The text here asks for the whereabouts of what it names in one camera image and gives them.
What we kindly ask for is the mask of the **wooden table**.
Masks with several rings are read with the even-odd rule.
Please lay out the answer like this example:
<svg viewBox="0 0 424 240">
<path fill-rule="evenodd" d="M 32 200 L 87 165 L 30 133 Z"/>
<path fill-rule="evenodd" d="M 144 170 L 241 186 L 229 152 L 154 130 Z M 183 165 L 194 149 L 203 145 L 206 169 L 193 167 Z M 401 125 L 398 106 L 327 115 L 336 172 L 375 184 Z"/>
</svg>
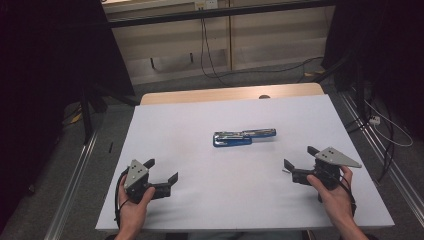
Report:
<svg viewBox="0 0 424 240">
<path fill-rule="evenodd" d="M 285 98 L 323 94 L 324 91 L 318 83 L 297 83 L 148 93 L 141 98 L 140 104 L 154 105 L 246 100 L 259 99 L 260 95 L 269 95 L 271 98 Z"/>
</svg>

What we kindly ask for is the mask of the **beige wooden cabinet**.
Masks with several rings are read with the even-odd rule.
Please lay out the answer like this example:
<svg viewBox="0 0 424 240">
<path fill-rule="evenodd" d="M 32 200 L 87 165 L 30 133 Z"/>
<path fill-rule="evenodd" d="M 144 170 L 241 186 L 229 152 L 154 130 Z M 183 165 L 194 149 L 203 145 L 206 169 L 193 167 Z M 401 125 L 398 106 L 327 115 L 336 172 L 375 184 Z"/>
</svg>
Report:
<svg viewBox="0 0 424 240">
<path fill-rule="evenodd" d="M 107 18 L 195 11 L 195 0 L 101 0 Z M 218 0 L 218 8 L 289 0 Z M 324 54 L 333 6 L 117 28 L 134 85 L 267 65 Z"/>
</svg>

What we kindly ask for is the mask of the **person's right hand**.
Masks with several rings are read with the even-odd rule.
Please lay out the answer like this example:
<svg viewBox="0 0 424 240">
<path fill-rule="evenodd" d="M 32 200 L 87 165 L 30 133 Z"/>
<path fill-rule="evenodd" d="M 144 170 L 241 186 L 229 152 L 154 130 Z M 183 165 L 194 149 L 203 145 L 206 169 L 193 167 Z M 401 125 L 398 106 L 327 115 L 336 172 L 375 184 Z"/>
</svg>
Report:
<svg viewBox="0 0 424 240">
<path fill-rule="evenodd" d="M 353 173 L 346 166 L 342 166 L 341 171 L 343 172 L 342 186 L 334 190 L 328 190 L 315 176 L 307 176 L 309 183 L 321 196 L 330 221 L 337 227 L 354 224 L 350 195 L 345 190 L 350 186 Z"/>
</svg>

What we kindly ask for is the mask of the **blue stapler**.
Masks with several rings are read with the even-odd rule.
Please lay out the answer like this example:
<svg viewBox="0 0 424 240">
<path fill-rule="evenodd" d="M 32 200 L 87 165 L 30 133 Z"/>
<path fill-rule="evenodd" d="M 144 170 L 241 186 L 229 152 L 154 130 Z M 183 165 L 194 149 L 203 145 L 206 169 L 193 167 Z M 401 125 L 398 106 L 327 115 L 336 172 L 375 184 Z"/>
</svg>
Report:
<svg viewBox="0 0 424 240">
<path fill-rule="evenodd" d="M 244 131 L 220 131 L 213 134 L 212 143 L 216 148 L 243 146 L 251 145 L 255 142 L 268 141 L 276 135 L 277 131 L 275 128 Z"/>
</svg>

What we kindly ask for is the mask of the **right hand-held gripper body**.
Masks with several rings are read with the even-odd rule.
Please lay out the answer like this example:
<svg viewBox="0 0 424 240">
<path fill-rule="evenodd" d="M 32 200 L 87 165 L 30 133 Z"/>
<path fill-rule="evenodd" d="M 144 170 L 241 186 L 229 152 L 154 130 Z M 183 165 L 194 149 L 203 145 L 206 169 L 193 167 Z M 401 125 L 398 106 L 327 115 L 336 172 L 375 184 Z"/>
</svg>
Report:
<svg viewBox="0 0 424 240">
<path fill-rule="evenodd" d="M 360 163 L 333 147 L 327 147 L 319 151 L 319 153 L 313 157 L 315 158 L 315 165 L 312 170 L 295 168 L 291 172 L 292 181 L 294 183 L 309 185 L 307 176 L 313 175 L 318 178 L 328 190 L 334 190 L 338 186 L 342 186 L 342 176 L 340 175 L 341 166 L 354 168 L 362 167 Z M 350 195 L 351 202 L 354 203 L 355 199 L 350 186 L 349 188 L 345 188 L 345 190 Z"/>
</svg>

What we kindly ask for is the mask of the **black metal stand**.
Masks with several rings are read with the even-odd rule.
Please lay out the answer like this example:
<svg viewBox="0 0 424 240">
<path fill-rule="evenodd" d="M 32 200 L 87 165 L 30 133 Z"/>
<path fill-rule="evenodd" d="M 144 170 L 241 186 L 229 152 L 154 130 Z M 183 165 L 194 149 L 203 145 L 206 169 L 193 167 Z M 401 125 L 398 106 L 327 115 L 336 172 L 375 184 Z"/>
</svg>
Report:
<svg viewBox="0 0 424 240">
<path fill-rule="evenodd" d="M 107 89 L 100 84 L 84 85 L 81 89 L 80 105 L 84 123 L 85 145 L 87 145 L 90 139 L 94 136 L 94 127 L 91 121 L 90 109 L 93 109 L 96 113 L 104 113 L 108 109 L 108 106 L 103 99 L 104 96 L 112 97 L 119 102 L 133 107 L 140 104 L 140 102 L 133 98 L 118 94 L 117 92 Z"/>
</svg>

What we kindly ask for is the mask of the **black metal crossbar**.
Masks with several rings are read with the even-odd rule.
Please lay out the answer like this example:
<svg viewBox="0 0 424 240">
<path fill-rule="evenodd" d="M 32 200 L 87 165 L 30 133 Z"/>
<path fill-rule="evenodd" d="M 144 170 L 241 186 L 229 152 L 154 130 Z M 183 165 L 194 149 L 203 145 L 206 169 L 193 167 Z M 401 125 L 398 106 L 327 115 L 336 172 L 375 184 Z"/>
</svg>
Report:
<svg viewBox="0 0 424 240">
<path fill-rule="evenodd" d="M 151 25 L 159 23 L 179 22 L 197 19 L 208 19 L 227 16 L 289 11 L 318 7 L 335 6 L 338 0 L 295 0 L 284 3 L 260 4 L 242 7 L 229 7 L 212 10 L 200 10 L 182 13 L 172 13 L 148 17 L 121 18 L 109 21 L 108 28 L 122 28 L 130 26 Z"/>
</svg>

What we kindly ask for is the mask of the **white wall socket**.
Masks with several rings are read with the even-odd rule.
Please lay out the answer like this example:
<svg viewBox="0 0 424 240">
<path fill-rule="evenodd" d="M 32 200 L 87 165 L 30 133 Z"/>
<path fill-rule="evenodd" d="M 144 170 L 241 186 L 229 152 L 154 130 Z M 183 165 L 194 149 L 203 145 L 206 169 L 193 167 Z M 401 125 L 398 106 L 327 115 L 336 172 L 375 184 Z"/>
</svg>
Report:
<svg viewBox="0 0 424 240">
<path fill-rule="evenodd" d="M 210 10 L 218 8 L 218 0 L 195 0 L 196 10 Z"/>
</svg>

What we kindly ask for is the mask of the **white table mat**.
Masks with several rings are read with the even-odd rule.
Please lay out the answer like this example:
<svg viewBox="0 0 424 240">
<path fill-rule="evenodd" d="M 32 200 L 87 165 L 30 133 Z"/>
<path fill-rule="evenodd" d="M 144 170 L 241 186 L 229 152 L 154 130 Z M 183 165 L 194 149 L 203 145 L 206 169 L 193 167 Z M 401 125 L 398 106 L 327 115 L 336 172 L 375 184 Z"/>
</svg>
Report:
<svg viewBox="0 0 424 240">
<path fill-rule="evenodd" d="M 251 145 L 213 146 L 220 131 L 275 128 Z M 116 167 L 155 159 L 150 181 L 175 173 L 171 196 L 152 201 L 147 231 L 271 231 L 330 226 L 317 192 L 282 172 L 283 162 L 310 169 L 307 147 L 333 147 L 359 161 L 326 95 L 136 107 Z"/>
</svg>

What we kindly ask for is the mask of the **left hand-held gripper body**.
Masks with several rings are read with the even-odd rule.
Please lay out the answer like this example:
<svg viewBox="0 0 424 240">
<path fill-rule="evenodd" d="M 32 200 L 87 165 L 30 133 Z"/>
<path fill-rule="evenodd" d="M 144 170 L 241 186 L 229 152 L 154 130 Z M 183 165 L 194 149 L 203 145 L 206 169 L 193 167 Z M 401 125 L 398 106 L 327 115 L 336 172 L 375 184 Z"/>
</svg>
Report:
<svg viewBox="0 0 424 240">
<path fill-rule="evenodd" d="M 140 163 L 136 159 L 131 161 L 124 183 L 124 190 L 131 201 L 139 203 L 149 187 L 155 188 L 153 200 L 171 196 L 172 185 L 168 181 L 158 184 L 149 182 L 150 169 L 146 168 L 144 163 Z"/>
</svg>

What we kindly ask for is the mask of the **aluminium floor rail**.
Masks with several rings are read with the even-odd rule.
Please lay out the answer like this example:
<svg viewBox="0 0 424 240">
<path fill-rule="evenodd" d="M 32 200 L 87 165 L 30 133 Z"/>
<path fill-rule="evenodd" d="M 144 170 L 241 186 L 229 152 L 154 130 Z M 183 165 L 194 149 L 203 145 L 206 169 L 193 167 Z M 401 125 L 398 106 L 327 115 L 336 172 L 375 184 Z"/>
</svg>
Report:
<svg viewBox="0 0 424 240">
<path fill-rule="evenodd" d="M 372 179 L 378 188 L 395 186 L 408 208 L 424 228 L 424 141 L 418 139 L 404 121 L 378 97 L 359 104 L 353 92 L 337 94 L 348 114 L 348 134 L 364 139 L 363 151 L 371 151 L 377 164 Z M 371 115 L 380 117 L 379 125 L 370 125 Z"/>
<path fill-rule="evenodd" d="M 54 214 L 52 222 L 46 232 L 44 240 L 60 240 L 64 227 L 66 225 L 69 214 L 79 189 L 82 177 L 84 175 L 86 166 L 92 155 L 92 151 L 96 144 L 97 132 L 94 132 L 84 144 L 82 152 L 79 156 L 76 167 L 72 173 L 70 181 L 66 187 L 62 200 Z"/>
</svg>

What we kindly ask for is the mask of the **black curtain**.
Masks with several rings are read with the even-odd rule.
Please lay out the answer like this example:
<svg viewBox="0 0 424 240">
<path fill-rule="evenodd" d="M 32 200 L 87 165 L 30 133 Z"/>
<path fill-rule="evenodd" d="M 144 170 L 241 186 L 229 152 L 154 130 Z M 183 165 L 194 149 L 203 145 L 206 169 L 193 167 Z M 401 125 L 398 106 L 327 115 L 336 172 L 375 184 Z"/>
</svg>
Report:
<svg viewBox="0 0 424 240">
<path fill-rule="evenodd" d="M 0 234 L 53 150 L 65 107 L 134 90 L 104 0 L 0 0 Z"/>
<path fill-rule="evenodd" d="M 347 0 L 336 5 L 327 35 L 326 69 L 342 58 L 336 86 L 362 76 L 424 141 L 424 0 Z"/>
</svg>

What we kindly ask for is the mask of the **person's left hand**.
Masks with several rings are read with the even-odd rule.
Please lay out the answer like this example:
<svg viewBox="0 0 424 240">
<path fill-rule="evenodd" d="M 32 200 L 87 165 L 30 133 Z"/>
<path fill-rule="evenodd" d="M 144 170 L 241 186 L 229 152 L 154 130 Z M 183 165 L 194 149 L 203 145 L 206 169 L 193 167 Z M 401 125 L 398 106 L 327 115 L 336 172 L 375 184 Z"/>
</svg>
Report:
<svg viewBox="0 0 424 240">
<path fill-rule="evenodd" d="M 119 232 L 139 234 L 145 223 L 147 216 L 147 206 L 153 198 L 155 188 L 150 187 L 145 193 L 142 200 L 136 204 L 128 199 L 124 190 L 126 176 L 123 176 L 119 185 L 119 205 L 120 205 L 120 227 Z"/>
</svg>

